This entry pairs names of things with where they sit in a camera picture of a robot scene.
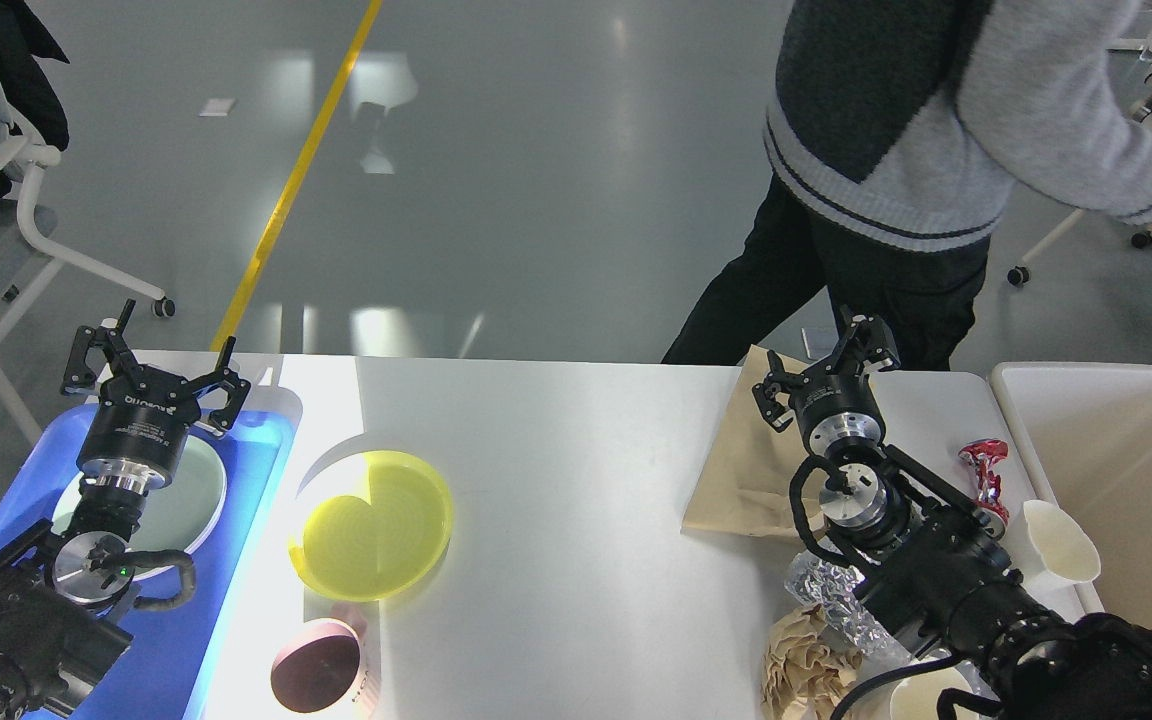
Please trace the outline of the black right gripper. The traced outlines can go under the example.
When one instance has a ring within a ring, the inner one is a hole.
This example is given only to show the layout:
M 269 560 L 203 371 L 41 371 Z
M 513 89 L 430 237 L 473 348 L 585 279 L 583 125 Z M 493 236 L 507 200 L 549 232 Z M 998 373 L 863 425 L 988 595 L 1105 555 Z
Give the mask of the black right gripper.
M 751 395 L 761 420 L 783 433 L 797 420 L 803 444 L 831 462 L 878 462 L 882 457 L 882 414 L 867 377 L 902 369 L 890 325 L 882 316 L 841 306 L 844 327 L 832 351 L 832 376 L 814 366 L 790 372 L 776 351 L 765 351 L 768 370 Z

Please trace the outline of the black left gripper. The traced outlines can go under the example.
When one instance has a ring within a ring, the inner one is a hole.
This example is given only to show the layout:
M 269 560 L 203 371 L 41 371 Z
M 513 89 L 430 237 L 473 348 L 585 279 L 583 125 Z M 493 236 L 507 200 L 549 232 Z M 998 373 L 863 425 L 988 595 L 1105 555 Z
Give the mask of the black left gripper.
M 143 365 L 123 338 L 136 301 L 127 300 L 113 327 L 81 325 L 74 334 L 61 376 L 61 395 L 97 395 L 99 406 L 79 448 L 76 465 L 84 477 L 122 483 L 129 488 L 165 488 L 175 478 L 189 429 L 221 438 L 236 424 L 251 382 L 230 361 L 237 338 L 223 341 L 214 369 L 189 379 L 152 376 L 143 381 Z M 91 365 L 100 353 L 108 381 L 97 391 L 99 373 Z M 202 397 L 223 392 L 223 406 L 204 411 Z

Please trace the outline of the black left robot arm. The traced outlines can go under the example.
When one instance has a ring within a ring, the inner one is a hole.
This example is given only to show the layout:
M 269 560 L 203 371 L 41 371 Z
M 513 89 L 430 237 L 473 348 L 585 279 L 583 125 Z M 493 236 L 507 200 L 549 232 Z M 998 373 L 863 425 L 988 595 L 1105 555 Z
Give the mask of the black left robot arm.
M 189 430 L 227 434 L 251 384 L 230 364 L 236 338 L 196 378 L 142 363 L 124 338 L 132 309 L 111 327 L 82 325 L 70 347 L 61 392 L 97 402 L 68 526 L 37 520 L 0 548 L 0 719 L 70 717 L 131 646 L 127 612 L 179 609 L 197 591 L 191 553 L 132 550 L 132 536 L 147 495 L 177 475 Z

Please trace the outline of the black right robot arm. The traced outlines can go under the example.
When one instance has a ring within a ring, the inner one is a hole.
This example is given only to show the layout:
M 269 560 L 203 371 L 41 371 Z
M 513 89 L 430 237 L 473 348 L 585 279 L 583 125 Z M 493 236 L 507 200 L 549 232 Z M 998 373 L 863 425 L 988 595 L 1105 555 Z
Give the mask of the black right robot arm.
M 934 711 L 995 719 L 1152 719 L 1152 630 L 1107 612 L 1069 623 L 1030 594 L 988 511 L 887 444 L 869 379 L 900 365 L 890 327 L 855 314 L 829 356 L 799 372 L 774 351 L 753 393 L 776 432 L 796 427 L 806 456 L 788 482 L 794 529 L 810 555 L 861 573 L 852 596 L 916 662 L 838 703 L 897 680 L 970 664 L 988 696 L 942 689 Z

